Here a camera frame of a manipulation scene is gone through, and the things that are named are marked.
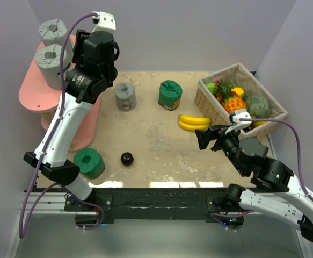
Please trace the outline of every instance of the pink shelf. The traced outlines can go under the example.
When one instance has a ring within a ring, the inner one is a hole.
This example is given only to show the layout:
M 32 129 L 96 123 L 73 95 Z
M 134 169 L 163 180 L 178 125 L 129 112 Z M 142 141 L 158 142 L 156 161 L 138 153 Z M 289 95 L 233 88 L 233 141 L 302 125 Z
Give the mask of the pink shelf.
M 37 50 L 43 47 L 44 44 L 41 43 Z M 22 106 L 36 113 L 54 113 L 59 104 L 60 95 L 60 90 L 55 90 L 47 85 L 42 73 L 35 63 L 35 59 L 33 58 L 19 90 L 19 101 Z M 99 106 L 100 97 L 82 121 L 74 136 L 69 149 L 70 151 L 79 151 L 93 142 L 96 132 Z M 45 130 L 49 127 L 49 123 L 43 118 L 41 118 L 41 124 Z

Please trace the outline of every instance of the green melon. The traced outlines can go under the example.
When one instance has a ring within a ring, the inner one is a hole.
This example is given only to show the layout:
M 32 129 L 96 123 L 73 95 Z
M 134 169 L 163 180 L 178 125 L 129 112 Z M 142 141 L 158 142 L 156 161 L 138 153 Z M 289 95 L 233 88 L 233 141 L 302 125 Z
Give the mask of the green melon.
M 271 112 L 270 103 L 263 96 L 251 96 L 247 99 L 246 104 L 251 117 L 267 118 Z

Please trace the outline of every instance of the beige table surface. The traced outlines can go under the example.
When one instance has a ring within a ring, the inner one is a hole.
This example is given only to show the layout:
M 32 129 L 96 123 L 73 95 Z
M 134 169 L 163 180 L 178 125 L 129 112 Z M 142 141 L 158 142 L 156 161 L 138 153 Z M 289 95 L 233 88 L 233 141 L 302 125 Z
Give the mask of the beige table surface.
M 122 72 L 115 84 L 130 82 L 136 87 L 137 106 L 123 112 L 118 109 L 114 88 L 101 95 L 97 133 L 89 146 L 103 157 L 105 171 L 94 185 L 107 181 L 122 182 L 123 187 L 146 188 L 151 182 L 222 182 L 224 187 L 236 183 L 252 187 L 250 178 L 241 177 L 223 152 L 211 152 L 209 147 L 199 150 L 193 132 L 178 125 L 178 115 L 202 116 L 194 104 L 198 80 L 208 72 Z M 174 80 L 183 88 L 180 106 L 174 111 L 158 104 L 160 83 Z M 269 146 L 268 139 L 261 140 Z M 131 152 L 135 162 L 124 167 L 120 156 Z M 75 153 L 69 152 L 73 160 Z M 37 187 L 44 188 L 51 181 L 40 175 Z

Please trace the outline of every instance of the yellow fruit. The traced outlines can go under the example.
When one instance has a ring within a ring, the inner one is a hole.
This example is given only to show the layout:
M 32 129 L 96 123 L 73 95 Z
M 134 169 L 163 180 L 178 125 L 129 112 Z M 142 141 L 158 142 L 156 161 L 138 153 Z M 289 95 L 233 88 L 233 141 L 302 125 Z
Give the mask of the yellow fruit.
M 188 125 L 205 125 L 211 123 L 211 119 L 207 117 L 189 117 L 183 114 L 179 115 L 179 121 Z
M 235 87 L 231 89 L 231 92 L 235 92 L 237 97 L 243 98 L 244 97 L 244 90 L 240 87 Z
M 258 126 L 260 126 L 260 125 L 263 125 L 264 123 L 267 123 L 267 122 L 266 122 L 266 121 L 253 122 L 253 123 L 252 123 L 252 126 L 253 126 L 254 128 L 256 128 L 256 127 L 258 127 Z
M 240 97 L 230 97 L 223 103 L 223 108 L 230 114 L 238 109 L 245 109 L 246 103 Z
M 210 124 L 205 124 L 205 125 L 188 125 L 188 124 L 183 123 L 180 120 L 179 120 L 179 125 L 180 125 L 180 127 L 182 129 L 185 129 L 187 131 L 194 131 L 196 129 L 205 130 L 205 129 L 207 129 L 210 126 Z

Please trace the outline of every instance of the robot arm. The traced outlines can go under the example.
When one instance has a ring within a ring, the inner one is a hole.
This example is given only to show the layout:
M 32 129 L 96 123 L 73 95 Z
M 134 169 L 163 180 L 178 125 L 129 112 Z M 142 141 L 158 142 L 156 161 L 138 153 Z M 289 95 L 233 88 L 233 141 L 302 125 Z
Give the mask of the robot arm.
M 119 56 L 119 47 L 112 35 L 115 31 L 113 15 L 96 13 L 98 16 L 93 16 L 96 27 L 92 33 L 83 30 L 76 33 L 72 60 L 76 65 L 65 75 L 68 85 L 65 90 L 62 116 L 60 116 L 61 95 L 55 116 L 42 142 L 34 152 L 27 152 L 24 156 L 27 163 L 36 167 L 43 155 L 40 166 L 42 174 L 64 185 L 81 200 L 86 200 L 92 189 L 79 176 L 79 167 L 67 160 L 68 149 L 82 120 L 99 95 L 113 86 L 113 81 L 117 77 L 114 61 Z M 52 132 L 57 120 L 59 124 L 55 132 Z M 52 137 L 49 145 L 43 152 L 46 139 L 50 135 Z
M 216 140 L 212 151 L 223 150 L 241 176 L 253 173 L 251 183 L 280 196 L 289 204 L 276 202 L 236 184 L 229 185 L 225 195 L 215 202 L 223 208 L 235 206 L 282 220 L 301 230 L 303 237 L 313 242 L 313 202 L 304 194 L 299 179 L 287 166 L 266 156 L 268 147 L 255 137 L 239 141 L 239 130 L 250 124 L 239 121 L 240 118 L 250 118 L 246 109 L 231 114 L 232 126 L 216 125 L 207 131 L 196 130 L 199 148 L 205 149 L 211 140 Z

